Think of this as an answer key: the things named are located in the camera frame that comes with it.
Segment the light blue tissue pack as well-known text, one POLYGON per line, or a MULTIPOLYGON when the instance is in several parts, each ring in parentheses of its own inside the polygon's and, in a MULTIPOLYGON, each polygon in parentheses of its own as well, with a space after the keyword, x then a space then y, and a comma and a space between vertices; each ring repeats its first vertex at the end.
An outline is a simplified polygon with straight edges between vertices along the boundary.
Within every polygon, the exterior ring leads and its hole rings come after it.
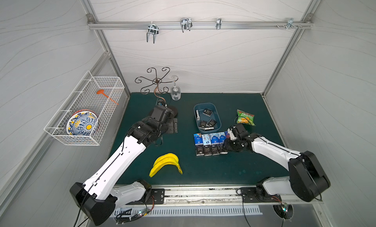
POLYGON ((219 144, 219 137, 217 133, 210 133, 209 136, 212 145, 219 144))
POLYGON ((219 132, 217 133, 217 135, 218 135, 219 144, 224 144, 225 140, 227 139, 226 133, 219 132))

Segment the white blue tissue pack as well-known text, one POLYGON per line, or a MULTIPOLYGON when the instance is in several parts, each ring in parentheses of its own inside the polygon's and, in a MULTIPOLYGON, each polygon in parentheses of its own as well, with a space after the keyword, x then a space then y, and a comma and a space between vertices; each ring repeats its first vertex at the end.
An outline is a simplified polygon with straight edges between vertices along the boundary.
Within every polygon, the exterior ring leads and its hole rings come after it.
POLYGON ((202 134, 203 146, 211 145, 211 138, 209 134, 202 134))

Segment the dark blue tissue pack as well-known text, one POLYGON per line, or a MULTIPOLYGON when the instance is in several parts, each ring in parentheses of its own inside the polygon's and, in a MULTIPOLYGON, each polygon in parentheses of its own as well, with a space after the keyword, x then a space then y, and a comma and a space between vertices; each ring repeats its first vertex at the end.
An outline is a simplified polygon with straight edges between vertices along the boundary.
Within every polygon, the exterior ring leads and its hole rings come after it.
POLYGON ((197 145, 203 145, 203 138, 201 133, 195 133, 193 135, 194 137, 194 144, 197 145))

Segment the black tissue pack top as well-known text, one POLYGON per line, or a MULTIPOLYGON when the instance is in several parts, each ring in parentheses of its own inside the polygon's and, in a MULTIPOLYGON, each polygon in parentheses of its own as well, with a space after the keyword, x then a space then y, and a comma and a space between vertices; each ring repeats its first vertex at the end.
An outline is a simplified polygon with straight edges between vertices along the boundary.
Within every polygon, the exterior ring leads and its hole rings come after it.
POLYGON ((208 117, 211 117, 211 115, 213 114, 213 111, 206 108, 206 109, 203 110, 203 114, 208 116, 208 117))

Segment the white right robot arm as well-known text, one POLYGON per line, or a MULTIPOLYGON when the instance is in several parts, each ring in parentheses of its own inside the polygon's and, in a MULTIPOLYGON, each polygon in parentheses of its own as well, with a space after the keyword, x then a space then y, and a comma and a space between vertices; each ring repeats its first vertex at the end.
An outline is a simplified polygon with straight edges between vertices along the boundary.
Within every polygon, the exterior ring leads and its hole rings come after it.
POLYGON ((257 133, 245 137, 230 135, 225 139, 228 151, 250 150, 261 154, 281 165, 288 171, 285 177, 269 177, 257 183, 257 193, 261 197, 274 195, 295 195, 305 202, 321 200, 322 193, 329 189, 331 182, 317 156, 278 145, 257 133))

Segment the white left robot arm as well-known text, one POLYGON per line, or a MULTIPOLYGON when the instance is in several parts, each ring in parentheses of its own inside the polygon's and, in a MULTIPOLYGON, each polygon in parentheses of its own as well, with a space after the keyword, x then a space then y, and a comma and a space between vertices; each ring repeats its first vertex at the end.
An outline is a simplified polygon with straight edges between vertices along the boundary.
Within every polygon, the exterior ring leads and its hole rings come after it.
POLYGON ((146 204, 150 200, 152 186, 144 180, 122 188, 115 185, 131 163, 168 131, 168 122, 177 114, 173 106, 155 106, 146 118, 131 126, 123 142, 97 172, 85 182, 72 185, 70 194, 79 212, 95 226, 103 224, 122 205, 146 204))

